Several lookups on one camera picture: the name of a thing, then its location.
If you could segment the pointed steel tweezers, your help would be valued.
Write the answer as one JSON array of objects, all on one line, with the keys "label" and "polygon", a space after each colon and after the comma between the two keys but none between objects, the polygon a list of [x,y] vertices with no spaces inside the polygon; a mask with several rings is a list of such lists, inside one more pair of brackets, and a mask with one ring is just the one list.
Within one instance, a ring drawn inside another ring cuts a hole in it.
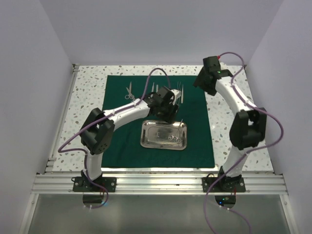
[{"label": "pointed steel tweezers", "polygon": [[181,104],[183,104],[183,99],[184,99],[184,85],[182,85],[182,88],[181,88],[181,97],[180,97]]}]

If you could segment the steel instrument tray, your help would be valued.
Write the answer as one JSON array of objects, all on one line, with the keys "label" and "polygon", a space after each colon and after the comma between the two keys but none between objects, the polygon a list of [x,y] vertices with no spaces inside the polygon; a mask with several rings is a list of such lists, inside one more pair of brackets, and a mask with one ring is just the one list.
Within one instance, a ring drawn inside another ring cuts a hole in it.
[{"label": "steel instrument tray", "polygon": [[142,124],[140,144],[144,148],[182,151],[187,147],[187,125],[182,122],[177,137],[181,139],[169,141],[168,136],[174,135],[180,121],[167,123],[158,120],[146,120]]}]

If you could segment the steel needle holder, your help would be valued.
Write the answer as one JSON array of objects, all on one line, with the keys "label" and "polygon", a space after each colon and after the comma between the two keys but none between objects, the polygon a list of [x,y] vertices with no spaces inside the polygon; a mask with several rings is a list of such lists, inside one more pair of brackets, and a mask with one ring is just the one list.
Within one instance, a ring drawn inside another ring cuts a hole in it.
[{"label": "steel needle holder", "polygon": [[178,126],[178,128],[177,128],[175,134],[174,134],[174,135],[169,135],[169,136],[168,136],[168,140],[169,140],[169,141],[175,140],[177,144],[179,144],[179,143],[181,142],[181,139],[180,139],[179,137],[177,137],[177,135],[178,135],[178,133],[179,133],[179,129],[180,129],[181,125],[182,125],[182,122],[183,122],[183,120],[180,121],[179,126]]}]

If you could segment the dark green surgical cloth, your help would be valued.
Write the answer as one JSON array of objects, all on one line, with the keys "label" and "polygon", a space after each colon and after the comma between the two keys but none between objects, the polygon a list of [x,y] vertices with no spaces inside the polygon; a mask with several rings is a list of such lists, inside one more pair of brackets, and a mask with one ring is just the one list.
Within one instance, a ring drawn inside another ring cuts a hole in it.
[{"label": "dark green surgical cloth", "polygon": [[214,151],[205,93],[195,88],[195,76],[152,76],[148,84],[151,92],[153,82],[159,87],[176,88],[184,85],[183,104],[176,121],[187,125],[187,147],[182,151],[149,149],[140,144],[142,119],[126,124],[114,131],[111,145],[103,153],[102,166],[109,168],[214,168]]}]

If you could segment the steel surgical scissors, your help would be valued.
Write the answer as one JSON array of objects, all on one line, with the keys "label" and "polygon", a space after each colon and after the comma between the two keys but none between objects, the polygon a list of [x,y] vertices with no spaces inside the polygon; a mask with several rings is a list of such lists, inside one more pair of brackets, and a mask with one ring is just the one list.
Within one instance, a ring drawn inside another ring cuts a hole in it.
[{"label": "steel surgical scissors", "polygon": [[125,99],[131,99],[132,101],[135,100],[135,96],[131,93],[131,89],[126,88],[128,94],[125,96]]}]

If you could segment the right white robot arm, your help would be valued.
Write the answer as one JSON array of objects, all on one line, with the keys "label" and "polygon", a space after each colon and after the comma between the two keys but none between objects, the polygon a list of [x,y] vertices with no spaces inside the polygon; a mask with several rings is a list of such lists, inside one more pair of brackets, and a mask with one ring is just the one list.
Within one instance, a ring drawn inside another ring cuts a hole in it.
[{"label": "right white robot arm", "polygon": [[245,192],[242,169],[247,160],[247,151],[257,147],[265,138],[265,109],[257,110],[234,83],[233,77],[228,69],[221,68],[219,57],[212,56],[203,59],[203,67],[193,83],[194,87],[211,96],[220,94],[234,115],[229,132],[232,144],[229,156],[216,177],[202,178],[205,193]]}]

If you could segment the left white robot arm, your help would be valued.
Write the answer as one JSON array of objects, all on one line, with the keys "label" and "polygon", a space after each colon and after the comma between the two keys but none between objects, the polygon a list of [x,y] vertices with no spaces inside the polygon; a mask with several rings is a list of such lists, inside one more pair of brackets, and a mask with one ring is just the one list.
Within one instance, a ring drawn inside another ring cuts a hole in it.
[{"label": "left white robot arm", "polygon": [[148,116],[173,123],[181,95],[181,90],[163,86],[157,92],[144,93],[140,98],[118,108],[104,111],[93,109],[82,126],[85,130],[80,134],[81,143],[86,150],[84,168],[81,171],[84,188],[91,192],[104,191],[100,164],[115,130]]}]

